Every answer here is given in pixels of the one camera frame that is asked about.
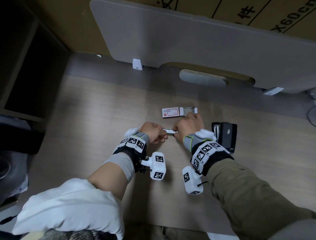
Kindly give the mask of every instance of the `chinese character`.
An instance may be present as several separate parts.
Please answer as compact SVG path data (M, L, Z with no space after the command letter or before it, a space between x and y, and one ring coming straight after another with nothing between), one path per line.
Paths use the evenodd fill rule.
M242 19L244 18L250 18L250 16L248 16L249 13L254 13L256 11L252 10L253 9L253 6L251 8L249 8L249 6L245 7L245 8L242 8L240 13L238 13L237 15L239 17L241 17Z

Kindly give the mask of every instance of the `person's right hand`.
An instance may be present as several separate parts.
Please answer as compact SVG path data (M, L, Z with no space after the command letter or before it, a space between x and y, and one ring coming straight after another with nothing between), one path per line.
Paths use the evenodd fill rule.
M183 138L191 133L195 133L204 128L202 117L198 113L188 113L184 119L177 121L172 130L178 131L174 136L179 142L183 142Z

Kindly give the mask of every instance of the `white plastic device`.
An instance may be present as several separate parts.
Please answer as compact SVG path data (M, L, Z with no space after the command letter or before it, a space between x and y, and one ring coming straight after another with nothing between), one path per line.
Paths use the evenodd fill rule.
M281 92L283 89L284 89L284 87L273 87L273 88L270 88L270 89L263 91L263 94L274 95L274 94L277 94L278 92Z
M182 170L184 187L188 194L199 195L203 192L201 176L194 171L192 166L186 166Z
M142 61L137 58L133 58L133 68L137 70L143 70Z
M163 153L154 152L147 161L142 160L141 164L150 167L150 177L153 180L162 180L164 178L166 174L166 162Z

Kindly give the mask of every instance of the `shelf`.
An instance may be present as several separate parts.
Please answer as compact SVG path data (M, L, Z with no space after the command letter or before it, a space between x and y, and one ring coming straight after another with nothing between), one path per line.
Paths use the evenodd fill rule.
M39 25L28 48L5 110L34 116L48 116L62 79L69 53Z
M9 97L38 26L38 20L24 11L18 1L3 4L6 14L0 16L1 22L5 23L0 38L0 108Z

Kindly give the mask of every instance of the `wooden table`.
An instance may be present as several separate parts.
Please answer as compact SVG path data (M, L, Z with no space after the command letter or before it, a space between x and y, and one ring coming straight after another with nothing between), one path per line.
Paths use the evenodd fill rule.
M206 129L212 122L238 124L234 158L298 206L316 210L316 129L306 120L144 89L65 75L42 148L33 162L29 196L57 187L70 178L86 178L111 154L132 127L145 121L171 128L178 118L163 119L161 108L194 106ZM136 174L123 199L126 221L233 234L209 188L185 192L182 169L189 153L170 136L161 151L167 173L154 181Z

